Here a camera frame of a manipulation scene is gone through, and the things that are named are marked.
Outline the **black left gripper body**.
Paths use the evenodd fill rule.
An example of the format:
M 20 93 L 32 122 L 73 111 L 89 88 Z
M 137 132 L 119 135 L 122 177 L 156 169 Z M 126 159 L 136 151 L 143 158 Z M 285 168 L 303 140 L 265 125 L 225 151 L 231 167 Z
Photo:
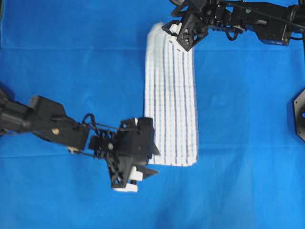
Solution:
M 121 121 L 117 132 L 100 130 L 91 137 L 89 149 L 105 160 L 113 190 L 138 191 L 137 182 L 143 178 L 137 166 L 147 167 L 152 159 L 154 134 L 153 119 L 142 117 Z

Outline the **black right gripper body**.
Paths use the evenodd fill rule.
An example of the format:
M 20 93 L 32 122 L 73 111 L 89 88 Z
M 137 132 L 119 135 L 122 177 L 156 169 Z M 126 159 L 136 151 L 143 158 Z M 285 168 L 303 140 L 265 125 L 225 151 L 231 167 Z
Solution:
M 196 15 L 187 13 L 179 20 L 172 20 L 162 26 L 162 30 L 176 38 L 186 51 L 191 50 L 208 35 L 208 26 Z

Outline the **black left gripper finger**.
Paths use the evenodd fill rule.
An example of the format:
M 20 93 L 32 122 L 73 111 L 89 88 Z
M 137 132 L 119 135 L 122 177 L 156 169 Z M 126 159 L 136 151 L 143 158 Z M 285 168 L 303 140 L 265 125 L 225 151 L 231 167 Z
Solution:
M 137 171 L 142 173 L 142 178 L 146 179 L 159 173 L 157 170 L 150 169 L 144 166 L 137 166 Z
M 152 141 L 152 155 L 154 155 L 154 156 L 160 156 L 161 155 L 161 153 L 160 153 L 160 151 L 159 151 L 159 149 L 156 146 L 154 141 Z

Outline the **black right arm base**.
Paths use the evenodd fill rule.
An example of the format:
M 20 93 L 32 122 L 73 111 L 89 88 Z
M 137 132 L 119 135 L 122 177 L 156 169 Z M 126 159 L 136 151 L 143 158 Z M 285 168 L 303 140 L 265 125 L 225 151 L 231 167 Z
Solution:
M 293 100 L 295 132 L 305 141 L 305 90 Z

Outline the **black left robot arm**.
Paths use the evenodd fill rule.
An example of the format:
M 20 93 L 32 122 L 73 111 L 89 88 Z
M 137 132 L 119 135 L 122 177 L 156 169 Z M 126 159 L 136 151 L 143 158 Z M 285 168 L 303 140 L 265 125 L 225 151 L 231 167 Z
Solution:
M 7 87 L 0 87 L 0 134 L 31 133 L 38 138 L 67 147 L 72 154 L 104 160 L 111 188 L 137 192 L 138 182 L 157 174 L 148 167 L 160 152 L 154 142 L 153 119 L 123 120 L 119 127 L 97 123 L 91 113 L 81 122 L 67 116 L 64 106 L 42 96 L 31 98 L 30 105 L 13 99 Z

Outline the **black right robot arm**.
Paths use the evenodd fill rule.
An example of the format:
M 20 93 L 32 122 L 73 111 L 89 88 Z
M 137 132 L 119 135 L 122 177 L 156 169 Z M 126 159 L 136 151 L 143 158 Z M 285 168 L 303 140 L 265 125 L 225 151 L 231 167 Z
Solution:
M 162 30 L 189 51 L 209 30 L 224 32 L 234 41 L 245 31 L 253 31 L 264 44 L 289 45 L 294 33 L 305 33 L 305 6 L 288 7 L 269 2 L 244 0 L 173 0 L 175 20 Z

